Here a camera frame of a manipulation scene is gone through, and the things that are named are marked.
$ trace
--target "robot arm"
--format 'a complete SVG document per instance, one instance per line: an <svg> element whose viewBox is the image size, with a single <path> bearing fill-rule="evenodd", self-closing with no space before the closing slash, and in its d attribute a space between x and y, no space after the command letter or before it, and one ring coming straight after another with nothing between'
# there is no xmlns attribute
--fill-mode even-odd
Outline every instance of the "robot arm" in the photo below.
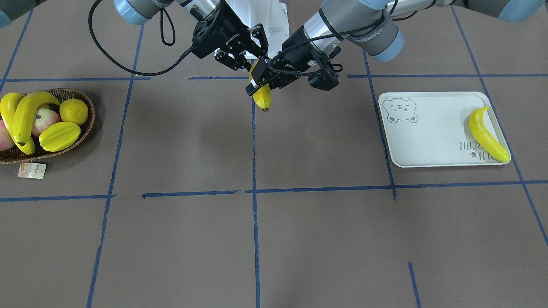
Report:
<svg viewBox="0 0 548 308"><path fill-rule="evenodd" d="M141 25L174 0L115 0L124 19ZM266 56L268 40L261 24L249 28L225 0L177 0L198 22L192 36L192 53L200 59L216 51L215 59L233 69L251 69L244 53Z"/></svg>
<svg viewBox="0 0 548 308"><path fill-rule="evenodd" d="M45 1L0 0L0 27L9 25L12 20ZM100 1L96 0L91 13ZM240 1L251 4L254 0ZM200 59L215 52L215 59L225 66L250 71L252 80L246 91L252 95L265 85L270 89L283 88L301 76L308 76L309 84L314 88L331 90L338 85L337 73L341 70L341 67L336 69L337 65L333 65L331 59L341 52L338 45L345 39L360 46L375 60L391 60L403 47L402 31L392 16L434 5L458 5L502 20L518 22L535 13L546 0L325 0L318 12L282 44L282 50L272 59L268 57L269 43L262 24L245 25L227 0L114 0L120 15L137 25L149 21L173 2L177 2L197 21L192 47L178 62L190 52ZM254 67L244 57L246 52L258 58ZM160 75L178 62L162 72L142 75ZM317 71L306 73L316 65Z"/></svg>
<svg viewBox="0 0 548 308"><path fill-rule="evenodd" d="M330 60L339 54L338 44L344 39L360 46L377 61L393 59L403 47L403 35L392 16L434 5L457 5L501 20L519 22L544 3L545 0L327 0L283 44L278 56L271 60L259 59L252 72L253 82L246 90L251 95L266 84L271 89L283 88L301 76L308 76L314 88L334 88L338 85L338 71ZM315 73L292 73L305 72L316 64L319 70Z"/></svg>

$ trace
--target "white tray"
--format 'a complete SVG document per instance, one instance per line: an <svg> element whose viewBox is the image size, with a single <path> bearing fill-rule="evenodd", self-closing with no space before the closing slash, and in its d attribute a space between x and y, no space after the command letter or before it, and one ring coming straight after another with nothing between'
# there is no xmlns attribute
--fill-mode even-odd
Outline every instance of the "white tray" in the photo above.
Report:
<svg viewBox="0 0 548 308"><path fill-rule="evenodd" d="M472 136L470 114L484 106L483 121L510 153L489 99L480 92L383 93L379 110L390 157L402 168L505 164Z"/></svg>

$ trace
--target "banana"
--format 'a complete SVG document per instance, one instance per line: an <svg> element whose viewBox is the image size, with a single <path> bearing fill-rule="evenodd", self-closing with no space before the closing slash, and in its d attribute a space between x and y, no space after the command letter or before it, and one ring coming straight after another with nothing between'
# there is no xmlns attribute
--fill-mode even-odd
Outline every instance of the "banana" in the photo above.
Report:
<svg viewBox="0 0 548 308"><path fill-rule="evenodd" d="M19 93L8 93L4 95L4 97L0 101L0 114L2 115L5 127L8 129L8 132L14 142L15 140L13 139L12 134L12 122L15 111L17 109L17 105L19 104L21 99L23 99L23 97L24 96ZM30 139L24 146L21 146L17 142L15 143L15 145L19 148L19 150L21 150L21 152L27 155L32 155L36 152L36 146L32 139Z"/></svg>
<svg viewBox="0 0 548 308"><path fill-rule="evenodd" d="M61 105L51 93L40 91L25 96L19 102L13 118L12 136L15 143L24 145L31 140L32 124L36 110L43 104Z"/></svg>
<svg viewBox="0 0 548 308"><path fill-rule="evenodd" d="M253 80L253 76L251 76L251 72L253 72L253 69L255 68L255 65L257 65L258 62L253 64L251 67L251 70L249 70L249 82ZM264 112L268 111L270 109L270 102L272 101L272 96L270 94L270 86L268 84L262 86L257 92L253 94L253 100L255 101L255 104L261 108Z"/></svg>
<svg viewBox="0 0 548 308"><path fill-rule="evenodd" d="M483 113L488 110L488 107L476 109L468 120L472 135L485 148L491 156L500 160L503 163L510 161L510 154L507 150L491 135L491 133L483 124Z"/></svg>

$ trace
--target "wicker basket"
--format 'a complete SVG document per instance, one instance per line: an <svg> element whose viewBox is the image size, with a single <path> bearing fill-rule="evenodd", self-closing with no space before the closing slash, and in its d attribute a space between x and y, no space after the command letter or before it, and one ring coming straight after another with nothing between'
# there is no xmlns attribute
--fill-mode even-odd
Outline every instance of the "wicker basket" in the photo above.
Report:
<svg viewBox="0 0 548 308"><path fill-rule="evenodd" d="M89 132L93 128L93 123L95 123L95 108L93 107L92 101L82 92L72 90L72 89L65 89L65 88L57 88L57 89L50 89L50 90L44 90L46 92L50 92L58 98L60 101L64 101L67 99L80 99L82 100L86 105L88 105L89 108L89 116L87 121L80 126L82 129L82 133L80 134L80 137L78 137L78 140L71 145L70 147L58 151L58 152L47 152L44 150L39 142L38 138L35 136L32 136L35 144L36 144L36 153L32 156L29 156L27 154L24 154L21 152L16 146L12 147L9 150L0 152L0 164L15 164L15 163L22 163L22 162L32 162L37 161L39 159L59 156L62 154L65 154L66 152L69 152L70 150L77 147L79 144L81 144L89 135Z"/></svg>

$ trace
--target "lemon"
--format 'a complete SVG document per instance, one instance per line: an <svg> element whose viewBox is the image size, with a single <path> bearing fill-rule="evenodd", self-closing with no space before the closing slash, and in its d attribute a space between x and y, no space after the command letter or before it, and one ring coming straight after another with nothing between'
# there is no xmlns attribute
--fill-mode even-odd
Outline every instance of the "lemon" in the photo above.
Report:
<svg viewBox="0 0 548 308"><path fill-rule="evenodd" d="M59 106L59 114L64 122L82 125L88 119L88 106L79 99L67 99Z"/></svg>

